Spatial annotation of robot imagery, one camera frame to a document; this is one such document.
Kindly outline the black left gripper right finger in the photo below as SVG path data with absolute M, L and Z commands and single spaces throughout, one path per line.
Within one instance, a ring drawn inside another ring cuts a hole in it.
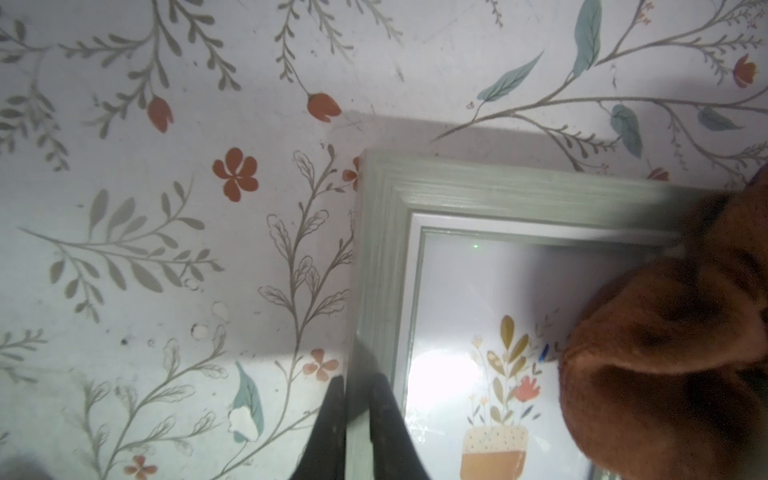
M 374 478 L 429 480 L 384 374 L 372 377 L 368 402 Z

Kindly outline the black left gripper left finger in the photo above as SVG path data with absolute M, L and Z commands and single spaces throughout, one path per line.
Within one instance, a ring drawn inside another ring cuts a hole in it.
M 330 380 L 306 448 L 290 480 L 344 480 L 347 400 L 344 377 Z

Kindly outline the brown cloth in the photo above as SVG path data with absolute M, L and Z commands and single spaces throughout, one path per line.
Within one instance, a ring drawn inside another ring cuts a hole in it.
M 571 436 L 625 479 L 733 478 L 767 423 L 766 171 L 697 204 L 683 243 L 605 285 L 560 359 Z

